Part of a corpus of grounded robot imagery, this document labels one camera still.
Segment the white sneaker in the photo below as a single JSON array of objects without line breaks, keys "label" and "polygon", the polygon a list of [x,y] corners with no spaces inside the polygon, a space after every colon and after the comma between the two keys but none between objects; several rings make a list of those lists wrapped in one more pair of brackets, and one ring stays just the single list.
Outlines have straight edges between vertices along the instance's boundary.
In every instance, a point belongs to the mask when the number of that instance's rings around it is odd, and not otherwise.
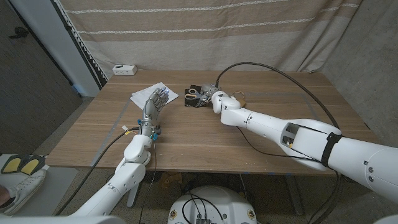
[{"label": "white sneaker", "polygon": [[6,187],[10,197],[15,197],[15,199],[7,207],[0,209],[0,213],[4,215],[13,215],[16,213],[43,184],[45,174],[46,170],[41,169],[21,183],[12,187]]}]

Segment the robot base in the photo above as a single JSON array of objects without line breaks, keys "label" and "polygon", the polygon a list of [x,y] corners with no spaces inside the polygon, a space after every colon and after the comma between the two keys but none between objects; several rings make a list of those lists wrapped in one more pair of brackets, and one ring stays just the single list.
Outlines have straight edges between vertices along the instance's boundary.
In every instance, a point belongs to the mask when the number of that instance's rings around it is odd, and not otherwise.
[{"label": "robot base", "polygon": [[[219,186],[204,186],[191,190],[191,194],[206,199],[215,205],[223,216],[224,223],[257,224],[256,215],[251,204],[233,190]],[[190,199],[192,199],[191,195],[183,195],[174,202],[170,209],[168,224],[187,223],[182,215],[182,206]],[[185,216],[192,224],[223,223],[217,210],[206,201],[203,201],[203,203],[205,203],[208,220],[204,220],[205,209],[203,204],[199,199],[195,199],[195,202],[198,205],[202,219],[198,220],[198,222],[197,219],[200,216],[198,216],[199,213],[193,201],[189,201],[184,207]]]}]

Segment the small screw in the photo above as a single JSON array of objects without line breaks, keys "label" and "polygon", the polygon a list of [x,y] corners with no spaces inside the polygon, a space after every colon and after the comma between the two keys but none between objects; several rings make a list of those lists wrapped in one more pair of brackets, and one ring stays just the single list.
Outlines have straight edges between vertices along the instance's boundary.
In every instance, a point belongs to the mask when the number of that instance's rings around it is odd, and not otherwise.
[{"label": "small screw", "polygon": [[170,212],[170,219],[173,220],[175,217],[177,217],[177,212],[175,210],[172,210]]},{"label": "small screw", "polygon": [[252,220],[256,217],[256,214],[252,210],[248,210],[248,217]]}]

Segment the beige curtain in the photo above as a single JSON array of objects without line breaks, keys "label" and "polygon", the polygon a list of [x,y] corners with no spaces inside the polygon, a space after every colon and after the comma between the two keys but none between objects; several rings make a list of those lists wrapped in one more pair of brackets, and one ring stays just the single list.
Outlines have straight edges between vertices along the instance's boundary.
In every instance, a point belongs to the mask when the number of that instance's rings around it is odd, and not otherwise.
[{"label": "beige curtain", "polygon": [[222,70],[252,61],[312,72],[325,63],[360,2],[61,0],[109,76],[117,63],[148,70]]}]

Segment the paper sheet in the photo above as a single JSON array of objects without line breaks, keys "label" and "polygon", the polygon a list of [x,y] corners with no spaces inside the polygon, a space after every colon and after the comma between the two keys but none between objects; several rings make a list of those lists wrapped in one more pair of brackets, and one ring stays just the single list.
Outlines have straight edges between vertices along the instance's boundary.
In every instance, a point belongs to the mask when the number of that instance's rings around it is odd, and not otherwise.
[{"label": "paper sheet", "polygon": [[[148,100],[149,96],[155,91],[156,88],[162,88],[166,85],[164,85],[163,83],[158,83],[155,84],[151,87],[148,87],[144,90],[140,90],[138,92],[135,92],[132,95],[132,97],[130,97],[130,100],[133,101],[139,108],[144,109],[145,106],[145,102]],[[178,97],[178,95],[176,93],[174,93],[170,88],[168,88],[166,86],[166,89],[169,90],[169,100],[166,102],[170,103],[171,101],[173,101],[174,99],[176,99]]]}]

